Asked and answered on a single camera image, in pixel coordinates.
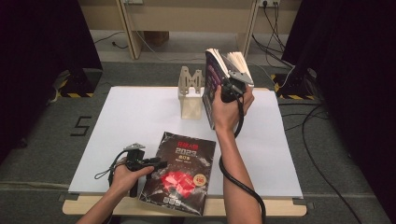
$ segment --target gray carpet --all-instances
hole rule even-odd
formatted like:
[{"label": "gray carpet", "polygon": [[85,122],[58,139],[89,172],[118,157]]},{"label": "gray carpet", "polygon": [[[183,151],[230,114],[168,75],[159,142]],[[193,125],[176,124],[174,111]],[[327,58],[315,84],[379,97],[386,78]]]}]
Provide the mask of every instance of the gray carpet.
[{"label": "gray carpet", "polygon": [[[187,65],[191,73],[205,67],[203,64],[103,63],[104,73],[92,98],[59,98],[49,105],[27,136],[28,146],[13,149],[0,166],[0,223],[76,222],[78,217],[63,214],[59,197],[67,192],[110,87],[176,86],[182,65]],[[286,72],[265,68],[269,74]],[[249,69],[256,87],[274,88],[260,68],[252,65]],[[279,102],[319,103],[282,99]],[[313,108],[312,105],[281,105],[285,129],[300,125],[305,118],[300,114],[307,114]],[[363,223],[390,223],[359,167],[348,157],[326,108],[323,106],[318,112],[321,113],[304,127],[309,153],[315,163]],[[75,128],[81,116],[91,117],[80,123],[90,128],[85,136],[71,136],[84,132]],[[292,128],[286,135],[308,213],[304,217],[268,217],[267,223],[357,223],[309,159],[302,127]],[[26,182],[39,185],[32,187]]]}]

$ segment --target left hand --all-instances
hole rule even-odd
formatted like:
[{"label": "left hand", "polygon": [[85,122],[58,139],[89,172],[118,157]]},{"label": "left hand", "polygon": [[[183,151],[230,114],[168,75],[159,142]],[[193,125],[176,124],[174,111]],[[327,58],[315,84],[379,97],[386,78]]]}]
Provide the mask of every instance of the left hand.
[{"label": "left hand", "polygon": [[139,177],[148,175],[153,171],[153,166],[132,172],[126,167],[126,165],[119,165],[114,172],[113,182],[110,188],[118,192],[127,193],[128,190],[134,186]]}]

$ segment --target floor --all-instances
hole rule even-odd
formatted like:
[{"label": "floor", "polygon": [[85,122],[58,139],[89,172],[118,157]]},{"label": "floor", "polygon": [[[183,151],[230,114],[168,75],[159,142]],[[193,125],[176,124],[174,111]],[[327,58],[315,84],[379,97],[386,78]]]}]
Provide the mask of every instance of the floor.
[{"label": "floor", "polygon": [[[235,34],[211,33],[180,33],[170,32],[169,40],[159,47],[146,45],[138,60],[133,60],[128,48],[121,49],[113,46],[115,42],[119,47],[127,46],[127,36],[120,31],[91,31],[93,41],[97,42],[96,48],[102,62],[121,63],[204,63],[205,50],[209,48],[220,49],[226,53],[238,51]],[[256,35],[259,42],[265,46],[271,39],[268,47],[280,50],[279,45],[270,35]],[[286,44],[288,36],[280,35],[280,40]],[[259,65],[280,66],[282,63],[271,57],[265,57],[254,41],[251,41],[247,56],[247,63]]]}]

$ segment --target red book cover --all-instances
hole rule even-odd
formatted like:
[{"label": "red book cover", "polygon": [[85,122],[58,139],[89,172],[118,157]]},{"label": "red book cover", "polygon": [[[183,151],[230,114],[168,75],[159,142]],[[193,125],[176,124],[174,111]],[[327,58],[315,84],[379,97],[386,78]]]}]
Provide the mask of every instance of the red book cover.
[{"label": "red book cover", "polygon": [[156,157],[168,165],[146,181],[139,200],[202,216],[215,147],[214,141],[165,132]]}]

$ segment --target yellow black tape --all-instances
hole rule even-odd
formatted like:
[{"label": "yellow black tape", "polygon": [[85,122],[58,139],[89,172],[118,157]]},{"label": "yellow black tape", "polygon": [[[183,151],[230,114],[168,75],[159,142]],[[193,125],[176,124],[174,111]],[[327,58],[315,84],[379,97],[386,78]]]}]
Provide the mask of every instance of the yellow black tape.
[{"label": "yellow black tape", "polygon": [[69,97],[69,98],[81,98],[81,97],[93,97],[92,90],[84,90],[78,88],[78,91],[73,87],[73,83],[69,82],[70,74],[66,77],[61,87],[58,89],[58,97]]},{"label": "yellow black tape", "polygon": [[271,79],[275,84],[275,93],[276,96],[282,99],[291,99],[291,100],[314,100],[314,96],[309,93],[309,90],[305,92],[301,91],[293,91],[291,89],[287,89],[285,87],[280,88],[279,82],[277,80],[277,75],[271,75]]}]

